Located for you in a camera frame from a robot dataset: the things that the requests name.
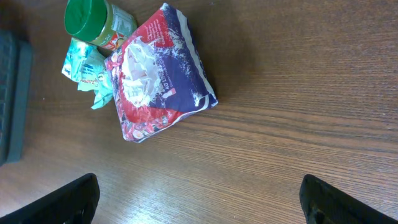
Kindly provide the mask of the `green lid jar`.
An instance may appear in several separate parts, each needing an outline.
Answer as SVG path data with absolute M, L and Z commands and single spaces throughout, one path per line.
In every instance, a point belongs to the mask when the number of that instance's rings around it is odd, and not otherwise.
M 137 29 L 130 13 L 107 0 L 69 0 L 64 25 L 73 37 L 112 51 Z

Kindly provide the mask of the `teal wipes packet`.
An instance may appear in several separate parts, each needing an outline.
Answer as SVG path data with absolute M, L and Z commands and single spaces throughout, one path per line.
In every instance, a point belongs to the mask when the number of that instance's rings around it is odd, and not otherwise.
M 62 74 L 78 84 L 79 91 L 93 91 L 93 110 L 102 108 L 113 98 L 111 80 L 106 70 L 105 57 L 95 45 L 72 37 Z

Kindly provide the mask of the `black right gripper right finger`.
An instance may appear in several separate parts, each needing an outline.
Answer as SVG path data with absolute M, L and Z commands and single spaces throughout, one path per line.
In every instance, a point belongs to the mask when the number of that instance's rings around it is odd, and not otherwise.
M 303 178 L 299 199 L 308 224 L 397 224 L 397 220 L 311 174 Z

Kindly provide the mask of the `red purple snack packet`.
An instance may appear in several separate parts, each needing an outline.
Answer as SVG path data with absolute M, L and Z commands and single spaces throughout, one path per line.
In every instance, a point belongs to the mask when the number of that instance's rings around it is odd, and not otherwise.
M 218 104 L 187 18 L 164 3 L 106 60 L 123 138 L 140 143 Z

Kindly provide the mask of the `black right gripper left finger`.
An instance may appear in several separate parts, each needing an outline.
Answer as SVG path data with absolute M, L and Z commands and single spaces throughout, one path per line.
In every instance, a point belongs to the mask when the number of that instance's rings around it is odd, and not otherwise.
M 95 215 L 100 188 L 88 173 L 50 194 L 1 217 L 1 223 L 87 223 Z

